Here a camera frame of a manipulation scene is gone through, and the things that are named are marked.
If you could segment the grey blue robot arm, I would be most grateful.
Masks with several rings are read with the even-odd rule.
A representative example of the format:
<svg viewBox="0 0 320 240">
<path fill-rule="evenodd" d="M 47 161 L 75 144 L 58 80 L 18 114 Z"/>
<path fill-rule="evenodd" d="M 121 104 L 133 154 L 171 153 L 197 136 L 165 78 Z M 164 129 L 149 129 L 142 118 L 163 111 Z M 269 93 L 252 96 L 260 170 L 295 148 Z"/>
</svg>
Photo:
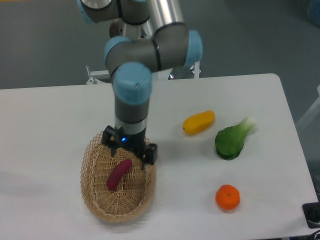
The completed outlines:
<svg viewBox="0 0 320 240">
<path fill-rule="evenodd" d="M 101 143 L 114 156 L 118 149 L 133 153 L 143 165 L 153 165 L 157 145 L 146 143 L 152 74 L 177 67 L 189 67 L 203 56 L 198 31 L 185 25 L 177 0 L 80 0 L 83 18 L 90 23 L 121 20 L 142 29 L 146 37 L 133 37 L 124 30 L 112 36 L 104 47 L 115 100 L 115 125 L 103 131 Z"/>
</svg>

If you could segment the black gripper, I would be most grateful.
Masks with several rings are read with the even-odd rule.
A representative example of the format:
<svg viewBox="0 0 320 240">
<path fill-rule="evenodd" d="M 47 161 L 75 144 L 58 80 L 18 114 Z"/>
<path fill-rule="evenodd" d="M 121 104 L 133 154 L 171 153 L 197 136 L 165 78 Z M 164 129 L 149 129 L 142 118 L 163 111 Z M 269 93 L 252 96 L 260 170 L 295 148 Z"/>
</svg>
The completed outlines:
<svg viewBox="0 0 320 240">
<path fill-rule="evenodd" d="M 145 143 L 146 128 L 135 134 L 125 133 L 123 127 L 114 128 L 108 125 L 102 132 L 101 144 L 110 150 L 113 158 L 118 148 L 134 153 L 141 161 L 141 169 L 153 166 L 158 158 L 158 146 L 155 143 Z"/>
</svg>

